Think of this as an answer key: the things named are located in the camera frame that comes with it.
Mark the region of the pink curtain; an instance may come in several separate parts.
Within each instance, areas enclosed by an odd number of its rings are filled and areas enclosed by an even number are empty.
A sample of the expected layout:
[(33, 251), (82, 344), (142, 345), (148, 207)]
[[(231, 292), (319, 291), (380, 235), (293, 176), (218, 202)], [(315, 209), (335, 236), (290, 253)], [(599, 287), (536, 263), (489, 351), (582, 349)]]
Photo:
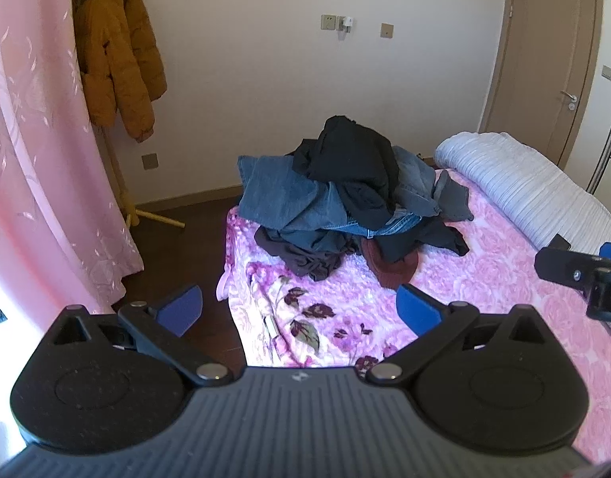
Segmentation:
[(0, 0), (0, 308), (37, 330), (109, 313), (143, 259), (80, 79), (71, 0)]

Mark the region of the mustard down jacket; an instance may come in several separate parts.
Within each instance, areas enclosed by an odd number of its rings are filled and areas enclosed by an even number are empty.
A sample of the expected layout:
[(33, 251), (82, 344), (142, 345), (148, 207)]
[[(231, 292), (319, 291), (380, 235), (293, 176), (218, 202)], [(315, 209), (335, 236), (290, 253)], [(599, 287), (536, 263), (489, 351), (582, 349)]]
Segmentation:
[(167, 91), (160, 51), (143, 0), (72, 0), (73, 26), (90, 122), (120, 117), (129, 137), (154, 133), (152, 102)]

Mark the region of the wooden coat rack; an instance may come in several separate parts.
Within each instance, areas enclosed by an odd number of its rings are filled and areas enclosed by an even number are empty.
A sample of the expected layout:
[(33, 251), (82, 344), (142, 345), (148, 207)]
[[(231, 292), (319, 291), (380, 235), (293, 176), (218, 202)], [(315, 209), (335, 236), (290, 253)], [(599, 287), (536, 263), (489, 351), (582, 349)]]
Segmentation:
[(107, 152), (108, 154), (112, 174), (116, 181), (117, 187), (119, 188), (121, 208), (123, 210), (126, 228), (130, 229), (131, 227), (137, 227), (137, 225), (139, 225), (140, 223), (140, 219), (144, 218), (162, 223), (163, 225), (171, 225), (172, 227), (183, 230), (185, 228), (184, 222), (157, 215), (154, 213), (146, 212), (145, 210), (139, 210), (135, 206), (135, 203), (131, 198), (131, 192), (129, 192), (124, 175), (122, 173), (120, 162), (115, 154), (108, 128), (96, 127), (96, 131), (99, 133), (103, 144), (105, 145), (105, 152)]

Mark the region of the pink floral blanket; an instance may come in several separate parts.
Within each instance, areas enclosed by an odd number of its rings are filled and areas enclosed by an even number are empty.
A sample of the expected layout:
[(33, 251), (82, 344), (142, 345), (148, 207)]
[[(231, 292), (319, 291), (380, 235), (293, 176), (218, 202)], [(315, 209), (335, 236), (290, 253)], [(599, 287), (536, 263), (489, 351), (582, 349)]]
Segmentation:
[[(610, 332), (586, 316), (575, 290), (537, 277), (530, 242), (476, 186), (469, 188), (469, 206), (474, 218), (456, 225), (468, 254), (424, 247), (412, 285), (443, 303), (464, 300), (483, 313), (534, 306), (589, 391), (575, 446), (592, 461), (611, 460)], [(225, 226), (217, 297), (228, 301), (248, 365), (365, 371), (416, 337), (397, 314), (395, 291), (380, 285), (360, 255), (344, 257), (330, 277), (314, 282), (259, 247), (257, 225), (235, 208)]]

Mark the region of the white striped quilt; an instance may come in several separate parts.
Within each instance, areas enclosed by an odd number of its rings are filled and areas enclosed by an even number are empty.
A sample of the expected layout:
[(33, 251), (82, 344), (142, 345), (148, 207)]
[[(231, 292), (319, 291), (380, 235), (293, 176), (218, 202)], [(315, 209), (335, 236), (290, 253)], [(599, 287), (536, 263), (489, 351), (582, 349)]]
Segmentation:
[(458, 133), (437, 147), (434, 160), (472, 181), (535, 248), (556, 235), (591, 255), (611, 243), (607, 207), (507, 133)]

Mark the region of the low wall socket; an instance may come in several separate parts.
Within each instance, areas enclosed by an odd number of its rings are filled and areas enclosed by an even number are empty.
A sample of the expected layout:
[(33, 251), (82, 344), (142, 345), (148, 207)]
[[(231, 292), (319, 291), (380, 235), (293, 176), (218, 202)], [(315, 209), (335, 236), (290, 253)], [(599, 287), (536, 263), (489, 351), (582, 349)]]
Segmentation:
[(143, 154), (143, 156), (141, 157), (141, 162), (143, 162), (144, 170), (153, 170), (157, 169), (157, 167), (160, 166), (156, 153)]

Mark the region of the pile of dark clothes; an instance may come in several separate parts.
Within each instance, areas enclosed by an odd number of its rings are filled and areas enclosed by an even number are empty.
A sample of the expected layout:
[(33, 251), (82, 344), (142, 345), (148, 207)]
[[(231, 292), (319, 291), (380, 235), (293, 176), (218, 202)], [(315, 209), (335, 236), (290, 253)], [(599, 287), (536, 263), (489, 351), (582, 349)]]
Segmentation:
[(334, 116), (317, 138), (285, 155), (292, 156), (298, 174), (334, 184), (348, 215), (348, 223), (334, 229), (273, 230), (257, 224), (257, 244), (293, 274), (325, 280), (344, 256), (363, 255), (361, 239), (374, 239), (387, 262), (419, 254), (423, 246), (468, 254), (454, 227), (474, 218), (468, 189), (373, 129)]

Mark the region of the brown wooden door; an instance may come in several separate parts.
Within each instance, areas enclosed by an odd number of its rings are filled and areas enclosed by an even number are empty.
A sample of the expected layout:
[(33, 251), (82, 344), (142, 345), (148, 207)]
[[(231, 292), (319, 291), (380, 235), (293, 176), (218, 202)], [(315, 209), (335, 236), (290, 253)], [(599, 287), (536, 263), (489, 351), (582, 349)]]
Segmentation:
[[(566, 166), (595, 73), (603, 0), (505, 0), (480, 128), (507, 133)], [(568, 109), (567, 91), (578, 97)]]

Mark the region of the blue denim jeans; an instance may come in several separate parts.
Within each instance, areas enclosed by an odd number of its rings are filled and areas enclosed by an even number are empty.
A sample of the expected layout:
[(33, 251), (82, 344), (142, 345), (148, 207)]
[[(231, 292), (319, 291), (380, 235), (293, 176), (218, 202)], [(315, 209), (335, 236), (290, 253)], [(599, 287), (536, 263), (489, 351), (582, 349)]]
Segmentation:
[(273, 230), (313, 231), (348, 223), (348, 215), (334, 184), (298, 174), (291, 155), (241, 155), (238, 173), (244, 193), (238, 214)]

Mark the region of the maroon garment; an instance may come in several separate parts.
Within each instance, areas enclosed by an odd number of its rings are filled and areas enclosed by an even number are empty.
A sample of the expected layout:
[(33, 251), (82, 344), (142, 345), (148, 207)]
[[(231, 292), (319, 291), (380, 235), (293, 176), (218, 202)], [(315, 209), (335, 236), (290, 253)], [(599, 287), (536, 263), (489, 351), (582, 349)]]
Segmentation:
[(361, 239), (360, 249), (370, 271), (387, 289), (397, 290), (399, 286), (410, 283), (419, 265), (419, 255), (415, 251), (399, 261), (387, 262), (374, 239)]

